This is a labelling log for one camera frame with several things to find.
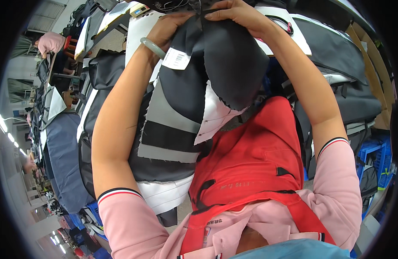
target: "red apron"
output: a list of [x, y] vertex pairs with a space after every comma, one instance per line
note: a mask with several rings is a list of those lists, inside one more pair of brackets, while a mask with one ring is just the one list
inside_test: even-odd
[[324, 225], [295, 193], [302, 189], [304, 167], [294, 114], [286, 98], [270, 98], [246, 123], [217, 132], [210, 154], [196, 166], [189, 189], [193, 213], [180, 254], [202, 249], [206, 224], [220, 213], [257, 200], [288, 207], [300, 232], [324, 233]]

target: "hand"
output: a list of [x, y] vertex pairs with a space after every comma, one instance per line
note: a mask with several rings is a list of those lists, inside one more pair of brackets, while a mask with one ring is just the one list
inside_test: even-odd
[[147, 39], [167, 52], [170, 46], [169, 40], [175, 33], [177, 27], [182, 25], [193, 15], [194, 13], [175, 13], [161, 16], [147, 35]]
[[232, 19], [242, 25], [255, 38], [262, 39], [266, 25], [271, 22], [262, 13], [242, 0], [225, 0], [215, 3], [211, 9], [224, 9], [205, 15], [209, 21]]

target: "barcode label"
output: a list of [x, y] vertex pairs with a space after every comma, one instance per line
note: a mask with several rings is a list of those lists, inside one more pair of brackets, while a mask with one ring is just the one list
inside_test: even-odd
[[190, 56], [177, 49], [170, 48], [162, 65], [171, 69], [185, 70], [189, 64]]

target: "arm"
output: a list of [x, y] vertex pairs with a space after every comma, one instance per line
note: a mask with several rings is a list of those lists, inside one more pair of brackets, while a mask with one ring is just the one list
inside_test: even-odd
[[212, 8], [224, 10], [208, 14], [208, 20], [232, 19], [247, 28], [253, 37], [262, 39], [272, 50], [310, 119], [316, 158], [327, 141], [334, 137], [347, 139], [330, 85], [283, 29], [242, 0], [221, 1]]
[[[147, 37], [167, 51], [169, 39], [189, 17], [186, 13], [162, 16]], [[91, 156], [97, 197], [117, 187], [139, 192], [128, 159], [140, 104], [158, 61], [152, 51], [140, 45], [101, 107], [94, 126]]]

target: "window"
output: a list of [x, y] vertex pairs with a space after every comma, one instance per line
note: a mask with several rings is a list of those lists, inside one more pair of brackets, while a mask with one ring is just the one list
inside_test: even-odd
[[65, 9], [66, 5], [45, 0], [36, 10], [28, 24], [28, 30], [35, 32], [49, 32]]

